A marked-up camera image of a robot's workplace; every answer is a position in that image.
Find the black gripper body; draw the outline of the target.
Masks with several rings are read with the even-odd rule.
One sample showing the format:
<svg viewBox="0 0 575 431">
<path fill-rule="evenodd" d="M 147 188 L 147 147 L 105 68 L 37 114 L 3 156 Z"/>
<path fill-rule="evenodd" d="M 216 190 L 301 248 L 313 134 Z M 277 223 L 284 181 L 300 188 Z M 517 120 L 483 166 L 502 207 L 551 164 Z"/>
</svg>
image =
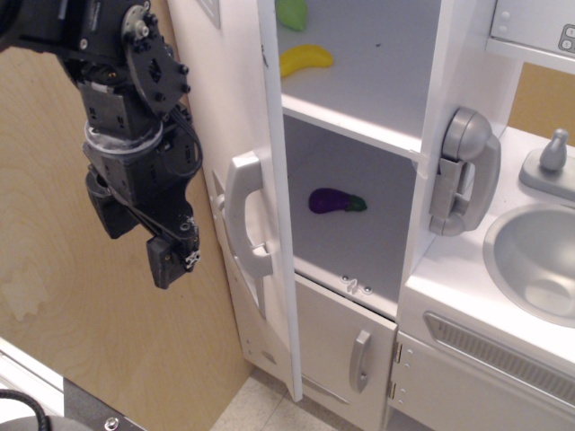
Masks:
<svg viewBox="0 0 575 431">
<path fill-rule="evenodd" d="M 156 236 L 173 242 L 185 263 L 199 259 L 199 230 L 186 188 L 199 169 L 199 150 L 188 138 L 164 138 L 131 152 L 83 145 L 111 195 Z"/>
</svg>

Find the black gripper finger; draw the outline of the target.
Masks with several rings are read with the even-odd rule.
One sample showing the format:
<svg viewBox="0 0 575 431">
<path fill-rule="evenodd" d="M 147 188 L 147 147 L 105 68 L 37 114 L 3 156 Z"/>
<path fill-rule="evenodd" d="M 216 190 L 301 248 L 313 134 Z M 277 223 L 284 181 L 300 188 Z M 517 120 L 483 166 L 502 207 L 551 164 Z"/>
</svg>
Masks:
<svg viewBox="0 0 575 431">
<path fill-rule="evenodd" d="M 155 286 L 168 289 L 170 284 L 194 269 L 194 254 L 185 256 L 181 246 L 163 237 L 146 243 L 147 257 Z"/>
<path fill-rule="evenodd" d="M 111 239 L 118 239 L 139 225 L 128 209 L 112 196 L 107 184 L 97 172 L 87 173 L 85 185 L 96 215 Z"/>
</svg>

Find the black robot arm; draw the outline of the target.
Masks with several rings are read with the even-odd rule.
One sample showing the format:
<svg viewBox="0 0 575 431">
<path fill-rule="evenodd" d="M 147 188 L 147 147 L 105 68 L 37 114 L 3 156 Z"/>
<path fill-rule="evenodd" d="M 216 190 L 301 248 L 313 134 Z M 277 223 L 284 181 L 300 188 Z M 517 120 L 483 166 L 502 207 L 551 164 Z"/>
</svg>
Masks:
<svg viewBox="0 0 575 431">
<path fill-rule="evenodd" d="M 4 1 L 2 48 L 57 57 L 86 115 L 85 185 L 104 230 L 150 232 L 147 256 L 165 289 L 199 261 L 186 189 L 203 161 L 182 104 L 188 67 L 174 56 L 147 1 Z"/>
</svg>

